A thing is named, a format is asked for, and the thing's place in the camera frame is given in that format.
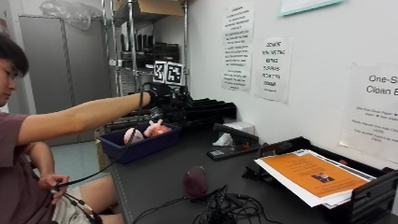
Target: blue bin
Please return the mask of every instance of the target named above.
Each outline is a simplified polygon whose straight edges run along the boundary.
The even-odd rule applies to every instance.
[[[102,144],[103,154],[110,157],[113,160],[117,159],[118,163],[126,164],[137,159],[147,156],[149,154],[173,146],[178,142],[179,138],[179,130],[181,127],[163,123],[165,127],[170,128],[171,131],[155,135],[153,137],[145,138],[141,141],[130,144],[127,149],[123,152],[125,144],[123,144],[123,134],[126,129],[118,130],[113,133],[106,133],[101,135],[98,140]],[[146,130],[149,126],[147,124],[141,124],[134,127],[139,130],[141,133]]]

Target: black glove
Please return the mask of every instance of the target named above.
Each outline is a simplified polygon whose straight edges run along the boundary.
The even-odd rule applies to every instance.
[[[150,90],[146,92],[150,95],[150,101],[146,108],[170,104],[173,99],[173,90],[166,84],[151,82]]]

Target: outstretched arm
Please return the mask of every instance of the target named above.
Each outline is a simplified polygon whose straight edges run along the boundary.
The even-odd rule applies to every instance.
[[[142,93],[142,106],[150,95]],[[24,120],[17,145],[44,141],[67,134],[81,133],[105,125],[139,107],[139,94],[106,98],[73,106],[60,112],[30,115]]]

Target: hand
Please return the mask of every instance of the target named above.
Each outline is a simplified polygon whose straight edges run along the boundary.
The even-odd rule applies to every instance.
[[[38,186],[44,189],[54,189],[56,185],[57,185],[57,180],[61,181],[61,183],[66,183],[69,180],[69,176],[67,175],[41,175],[40,176],[40,180],[38,180]],[[62,195],[66,192],[66,187],[60,188],[60,191],[57,191],[53,195],[52,195],[52,204],[56,204]]]
[[[150,95],[149,107],[170,104],[173,99],[173,90],[166,84],[151,82],[150,91],[147,91],[147,93]]]

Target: paper document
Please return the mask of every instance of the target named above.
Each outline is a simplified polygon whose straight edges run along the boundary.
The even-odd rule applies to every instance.
[[[374,179],[303,149],[255,162],[308,206],[334,208],[350,200],[352,189]]]

